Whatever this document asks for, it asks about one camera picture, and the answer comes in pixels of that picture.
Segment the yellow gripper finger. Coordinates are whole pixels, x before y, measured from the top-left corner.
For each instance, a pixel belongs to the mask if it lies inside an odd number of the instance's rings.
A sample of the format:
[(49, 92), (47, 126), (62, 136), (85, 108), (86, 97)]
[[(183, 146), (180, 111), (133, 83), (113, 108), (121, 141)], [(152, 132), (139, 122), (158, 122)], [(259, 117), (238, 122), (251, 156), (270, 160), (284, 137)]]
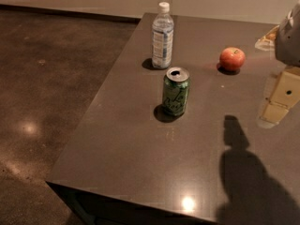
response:
[(255, 48), (261, 51), (273, 51), (275, 49), (275, 40), (277, 37), (279, 26), (273, 27), (264, 36), (259, 38), (255, 43)]
[(300, 67), (285, 67), (276, 78), (260, 118), (269, 124), (277, 125), (299, 101)]

